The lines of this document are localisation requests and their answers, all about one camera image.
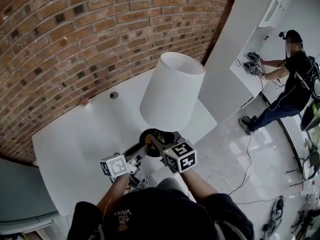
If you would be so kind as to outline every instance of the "chair leg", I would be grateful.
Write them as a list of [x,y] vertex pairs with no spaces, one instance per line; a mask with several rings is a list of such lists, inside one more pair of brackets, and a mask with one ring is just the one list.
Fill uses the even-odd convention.
[[294,170],[288,170],[285,173],[288,174],[288,173],[297,172],[297,171],[300,171],[300,168],[294,169]]
[[290,185],[289,188],[290,188],[290,187],[293,187],[293,186],[301,185],[301,184],[304,183],[304,182],[305,182],[305,181],[301,181],[300,183],[296,183],[296,184]]

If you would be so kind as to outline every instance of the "gray wall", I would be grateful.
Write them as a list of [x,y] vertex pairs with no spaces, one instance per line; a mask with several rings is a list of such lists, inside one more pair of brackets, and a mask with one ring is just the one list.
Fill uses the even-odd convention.
[[266,60],[283,60],[285,42],[278,37],[281,31],[296,30],[301,35],[309,56],[320,54],[320,0],[292,0],[277,28],[261,49]]
[[56,211],[37,167],[0,158],[0,223]]

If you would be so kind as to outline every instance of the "white lampshade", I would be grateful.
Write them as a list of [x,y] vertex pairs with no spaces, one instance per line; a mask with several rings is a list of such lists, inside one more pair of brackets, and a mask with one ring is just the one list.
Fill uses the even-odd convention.
[[165,132],[185,128],[194,110],[205,68],[176,52],[161,55],[140,104],[143,119]]

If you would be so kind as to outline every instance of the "black cap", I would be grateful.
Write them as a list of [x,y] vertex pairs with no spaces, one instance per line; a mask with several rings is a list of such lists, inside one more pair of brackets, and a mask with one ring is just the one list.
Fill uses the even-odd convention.
[[286,35],[285,35],[285,39],[288,40],[290,38],[290,41],[292,41],[292,43],[296,43],[296,44],[302,44],[302,38],[300,36],[300,34],[295,31],[294,29],[289,30]]

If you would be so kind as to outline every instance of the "fiducial marker cube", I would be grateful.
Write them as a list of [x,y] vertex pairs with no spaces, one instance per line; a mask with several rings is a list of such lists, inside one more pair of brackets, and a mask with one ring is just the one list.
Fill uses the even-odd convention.
[[130,172],[124,155],[112,155],[101,159],[99,162],[104,175],[112,178]]
[[162,152],[165,164],[179,173],[183,173],[197,164],[197,151],[189,140],[168,148]]

